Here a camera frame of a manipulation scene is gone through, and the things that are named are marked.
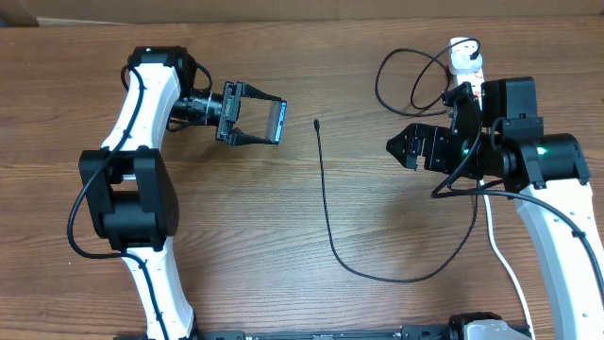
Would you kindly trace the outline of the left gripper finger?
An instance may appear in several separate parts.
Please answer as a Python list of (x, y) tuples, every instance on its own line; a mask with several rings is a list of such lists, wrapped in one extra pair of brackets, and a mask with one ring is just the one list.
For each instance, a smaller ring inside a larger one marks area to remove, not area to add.
[(272, 94), (265, 93), (248, 83), (241, 83), (242, 92), (241, 97), (254, 98), (259, 100), (268, 100), (272, 102), (281, 101), (281, 98)]
[(267, 138), (261, 138), (244, 133), (242, 130), (235, 128), (233, 130), (234, 145), (273, 145), (274, 142)]

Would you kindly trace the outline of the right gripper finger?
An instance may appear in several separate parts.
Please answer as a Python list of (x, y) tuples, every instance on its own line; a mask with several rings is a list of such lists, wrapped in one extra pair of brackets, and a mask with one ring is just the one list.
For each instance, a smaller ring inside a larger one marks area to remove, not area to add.
[(389, 141), (389, 145), (392, 147), (415, 147), (416, 145), (422, 145), (429, 133), (430, 125), (410, 124), (394, 136)]
[(417, 157), (421, 153), (421, 145), (417, 142), (393, 142), (386, 144), (386, 150), (405, 168), (416, 170)]

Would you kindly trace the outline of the blue Galaxy smartphone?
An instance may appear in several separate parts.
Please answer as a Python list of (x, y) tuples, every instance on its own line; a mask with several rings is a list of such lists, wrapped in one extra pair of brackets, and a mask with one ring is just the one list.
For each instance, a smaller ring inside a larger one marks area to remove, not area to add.
[(265, 137), (274, 145), (280, 143), (286, 112), (286, 101), (280, 100), (271, 103)]

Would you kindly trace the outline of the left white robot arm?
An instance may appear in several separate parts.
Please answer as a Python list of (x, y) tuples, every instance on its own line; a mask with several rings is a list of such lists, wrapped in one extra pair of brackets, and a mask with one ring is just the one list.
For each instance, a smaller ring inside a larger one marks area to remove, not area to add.
[(84, 258), (102, 259), (75, 240), (76, 212), (89, 207), (95, 233), (109, 241), (135, 282), (146, 318), (145, 339), (200, 339), (197, 318), (176, 266), (176, 190), (160, 154), (166, 132), (210, 126), (227, 145), (278, 145), (287, 103), (248, 83), (221, 93), (194, 86), (205, 68), (181, 46), (139, 46), (121, 71), (126, 100), (107, 139), (81, 153), (83, 188), (68, 217), (67, 238)]

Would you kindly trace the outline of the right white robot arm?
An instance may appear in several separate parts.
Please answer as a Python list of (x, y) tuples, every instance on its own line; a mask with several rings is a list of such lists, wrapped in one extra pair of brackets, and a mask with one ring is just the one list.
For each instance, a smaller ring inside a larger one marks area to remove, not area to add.
[(464, 82), (443, 95), (450, 127), (410, 124), (386, 144), (404, 167), (422, 157), (445, 180), (432, 197), (504, 196), (526, 225), (559, 339), (603, 336), (603, 245), (578, 140), (546, 134), (531, 77)]

